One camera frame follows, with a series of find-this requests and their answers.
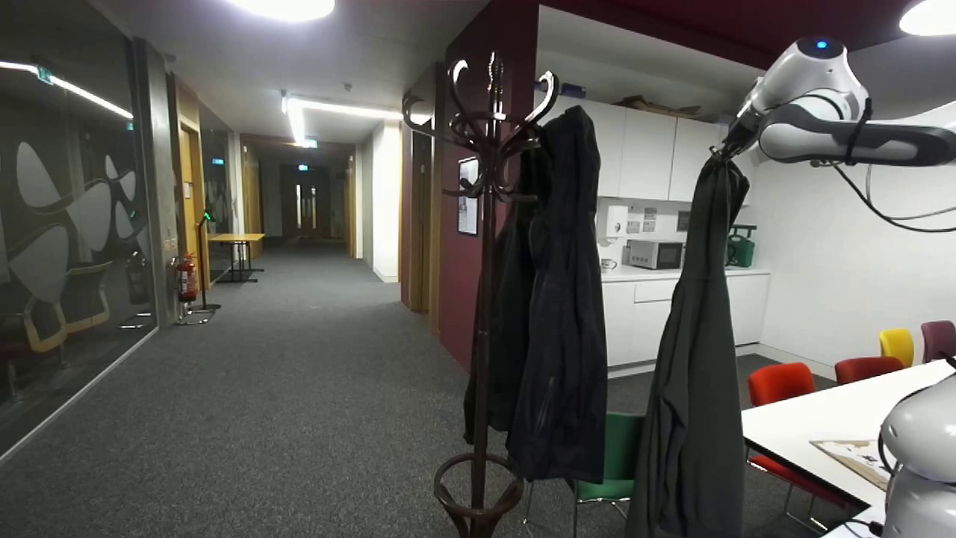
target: white robot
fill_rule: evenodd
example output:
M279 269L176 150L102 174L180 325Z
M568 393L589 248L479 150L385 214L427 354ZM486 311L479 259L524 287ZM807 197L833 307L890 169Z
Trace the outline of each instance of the white robot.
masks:
M846 48L831 39L790 44L757 81L721 151L731 157L752 144L773 162L956 162L954 124L870 120L870 91L849 67ZM882 425L882 447L897 456L882 535L954 538L956 375L900 401Z

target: white table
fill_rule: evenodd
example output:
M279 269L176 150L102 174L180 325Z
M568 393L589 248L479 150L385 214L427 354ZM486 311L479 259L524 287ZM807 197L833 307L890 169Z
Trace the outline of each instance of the white table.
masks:
M751 444L800 465L825 484L870 505L861 520L885 520L885 489L818 450L812 438L876 438L900 396L949 375L948 362L915 363L885 375L822 389L781 402L743 408Z

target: microwave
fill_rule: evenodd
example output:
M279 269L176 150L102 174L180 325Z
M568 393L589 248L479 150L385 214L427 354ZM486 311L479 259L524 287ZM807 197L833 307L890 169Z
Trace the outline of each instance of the microwave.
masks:
M683 242L628 239L624 266L682 269L683 266Z

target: coat rack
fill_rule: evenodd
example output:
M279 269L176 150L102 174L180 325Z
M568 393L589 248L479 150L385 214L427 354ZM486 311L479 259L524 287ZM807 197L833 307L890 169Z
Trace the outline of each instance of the coat rack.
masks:
M533 139L533 124L556 105L559 96L559 76L552 72L545 72L539 81L548 82L548 96L528 117L509 117L503 105L503 81L504 81L504 64L498 61L498 54L491 54L486 58L486 108L485 109L470 109L459 97L459 75L470 67L467 58L458 58L455 67L447 72L452 76L452 105L455 117L447 123L447 133L438 129L425 129L412 123L412 105L415 97L403 102L403 120L412 132L464 145L479 156L479 183L459 183L455 191L446 191L452 197L479 197L479 214L480 214L480 296L479 296L479 322L476 322L476 342L479 348L473 351L473 381L476 381L476 447L470 455L458 455L446 459L434 478L434 492L455 520L458 531L464 538L491 538L503 513L509 513L521 495L524 495L524 481L512 469L512 463L498 455L486 455L486 363L491 363L491 283L492 283L492 253L497 253L497 202L498 200L513 200L513 184L504 184L503 168L512 156L524 151ZM473 502L459 505L452 489L446 486L446 474L455 465L470 463L470 481L473 481ZM485 505L485 486L486 486L486 465L498 465L512 474L512 484L504 492L486 508Z

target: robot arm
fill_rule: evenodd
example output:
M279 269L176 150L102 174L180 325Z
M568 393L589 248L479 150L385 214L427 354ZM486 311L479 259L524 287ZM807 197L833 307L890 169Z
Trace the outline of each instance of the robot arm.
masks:
M956 129L921 117L870 120L870 91L831 39L790 44L757 81L721 151L731 157L752 144L773 162L927 168L956 157Z

